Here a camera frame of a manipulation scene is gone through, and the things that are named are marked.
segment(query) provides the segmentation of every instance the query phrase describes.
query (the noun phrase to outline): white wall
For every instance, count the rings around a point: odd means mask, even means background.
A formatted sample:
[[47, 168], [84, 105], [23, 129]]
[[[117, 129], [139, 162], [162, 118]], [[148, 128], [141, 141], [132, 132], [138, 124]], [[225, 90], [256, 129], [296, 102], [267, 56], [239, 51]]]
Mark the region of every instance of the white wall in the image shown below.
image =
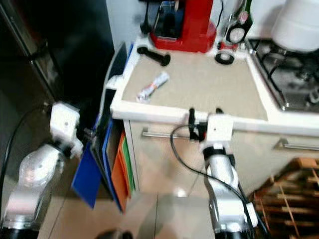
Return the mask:
[[[214, 0], [211, 20], [217, 22], [221, 9], [221, 0]], [[234, 0], [224, 0], [225, 6], [232, 5]], [[251, 12], [254, 25], [250, 35], [267, 36], [276, 20], [280, 6], [286, 0], [253, 0]], [[146, 9], [145, 2], [138, 0], [106, 0], [112, 38], [115, 50], [124, 41], [127, 49], [134, 42], [136, 36], [140, 34], [140, 24], [144, 20]], [[153, 23], [157, 13], [158, 4], [150, 5], [149, 20]]]

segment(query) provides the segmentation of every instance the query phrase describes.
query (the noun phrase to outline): cabinet drawer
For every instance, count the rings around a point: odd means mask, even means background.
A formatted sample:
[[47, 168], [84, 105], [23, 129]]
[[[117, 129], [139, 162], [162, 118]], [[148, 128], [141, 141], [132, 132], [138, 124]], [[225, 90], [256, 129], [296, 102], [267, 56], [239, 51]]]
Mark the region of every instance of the cabinet drawer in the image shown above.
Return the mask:
[[[278, 147], [278, 141], [282, 138], [286, 139], [290, 145], [307, 146], [314, 150], [285, 148], [282, 145]], [[231, 141], [236, 170], [246, 193], [251, 193], [259, 188], [271, 175], [278, 173], [293, 158], [319, 157], [319, 151], [315, 150], [317, 146], [319, 146], [317, 137], [242, 131], [235, 131]], [[208, 197], [202, 177], [198, 178], [191, 194]]]
[[[131, 122], [135, 161], [140, 191], [145, 193], [169, 193], [187, 196], [197, 175], [182, 166], [171, 149], [169, 138], [142, 136], [142, 132], [164, 133], [169, 135], [175, 125]], [[189, 136], [188, 129], [179, 135]], [[199, 143], [176, 138], [176, 148], [185, 162], [200, 170], [204, 165]]]

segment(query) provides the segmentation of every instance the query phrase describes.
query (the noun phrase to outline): coffee machine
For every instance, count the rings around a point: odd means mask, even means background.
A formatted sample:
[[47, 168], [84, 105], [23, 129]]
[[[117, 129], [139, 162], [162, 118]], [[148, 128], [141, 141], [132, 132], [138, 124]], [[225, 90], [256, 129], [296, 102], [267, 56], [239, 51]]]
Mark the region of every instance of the coffee machine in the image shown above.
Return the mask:
[[150, 37], [158, 49], [207, 52], [216, 37], [213, 0], [163, 1]]

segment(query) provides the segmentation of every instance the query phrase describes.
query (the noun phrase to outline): gas stove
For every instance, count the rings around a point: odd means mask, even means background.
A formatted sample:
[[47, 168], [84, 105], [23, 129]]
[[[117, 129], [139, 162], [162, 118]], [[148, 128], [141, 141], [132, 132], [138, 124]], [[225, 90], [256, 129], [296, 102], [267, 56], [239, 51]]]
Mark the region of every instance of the gas stove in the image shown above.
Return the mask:
[[280, 109], [319, 113], [319, 50], [291, 52], [270, 39], [246, 44]]

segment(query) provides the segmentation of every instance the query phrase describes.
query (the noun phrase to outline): drawer handle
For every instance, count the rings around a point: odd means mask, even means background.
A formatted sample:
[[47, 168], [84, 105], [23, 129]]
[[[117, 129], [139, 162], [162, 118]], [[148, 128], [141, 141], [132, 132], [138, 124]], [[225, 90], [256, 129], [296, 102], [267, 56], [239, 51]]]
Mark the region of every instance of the drawer handle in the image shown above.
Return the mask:
[[[148, 128], [143, 128], [142, 136], [157, 137], [157, 138], [170, 138], [170, 133], [149, 132]], [[173, 138], [189, 139], [188, 136], [183, 136], [183, 135], [179, 135], [179, 134], [174, 134]]]
[[306, 145], [306, 144], [294, 144], [294, 143], [288, 143], [288, 140], [286, 138], [281, 138], [276, 143], [275, 149], [281, 149], [281, 148], [290, 148], [290, 149], [302, 149], [302, 150], [312, 150], [312, 151], [319, 151], [318, 146], [312, 146], [312, 145]]

